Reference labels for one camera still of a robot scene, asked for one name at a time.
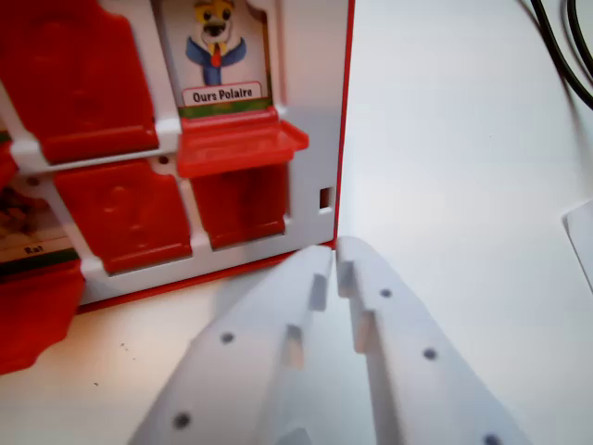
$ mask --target open red flap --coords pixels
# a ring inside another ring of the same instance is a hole
[[[8,185],[16,172],[17,164],[10,156],[10,143],[0,144],[0,190]]]
[[[66,336],[83,289],[80,261],[0,278],[0,374],[31,366]]]
[[[309,146],[309,136],[280,121],[274,107],[182,120],[182,126],[178,169],[183,178],[282,164]]]

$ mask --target cartoon character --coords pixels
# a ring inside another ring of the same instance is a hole
[[[188,37],[185,54],[202,67],[205,85],[220,85],[222,67],[243,60],[247,53],[243,37],[235,48],[227,47],[233,32],[234,0],[198,0],[194,10],[202,42],[198,44]]]

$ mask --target white plastic piece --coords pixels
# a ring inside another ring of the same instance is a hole
[[[283,366],[302,358],[311,310],[325,308],[332,257],[325,247],[301,250],[202,331],[130,443],[276,443],[267,413]]]
[[[593,200],[569,211],[563,223],[589,287],[593,289]]]
[[[530,443],[385,259],[343,237],[336,266],[367,357],[379,445]]]

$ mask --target white table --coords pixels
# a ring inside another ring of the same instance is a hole
[[[593,443],[593,296],[561,225],[593,196],[592,151],[593,111],[571,109],[515,0],[358,1],[340,232],[390,260],[538,445]],[[76,317],[0,377],[3,443],[124,443],[188,340],[261,276]],[[331,414],[319,443],[372,443],[347,302],[332,287],[314,317],[295,403]]]

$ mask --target black cable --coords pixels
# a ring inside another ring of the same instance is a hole
[[[567,10],[568,22],[571,27],[571,33],[573,34],[574,44],[576,45],[576,49],[578,49],[578,54],[580,54],[583,59],[587,71],[589,71],[589,75],[593,76],[593,57],[589,52],[589,48],[587,48],[587,42],[585,42],[585,38],[581,32],[581,26],[578,22],[578,16],[576,15],[576,0],[568,0]]]
[[[593,95],[591,95],[587,89],[581,84],[576,76],[574,75],[571,68],[566,63],[566,59],[562,55],[562,51],[558,47],[558,42],[556,42],[556,38],[554,37],[554,32],[552,31],[551,26],[549,26],[548,16],[546,15],[546,10],[544,6],[541,4],[541,0],[531,0],[531,5],[534,7],[536,12],[537,21],[539,22],[539,29],[541,31],[541,36],[544,39],[544,43],[548,48],[549,55],[552,57],[552,61],[556,66],[556,69],[560,73],[560,75],[564,78],[573,91],[585,102],[585,104],[593,109]]]

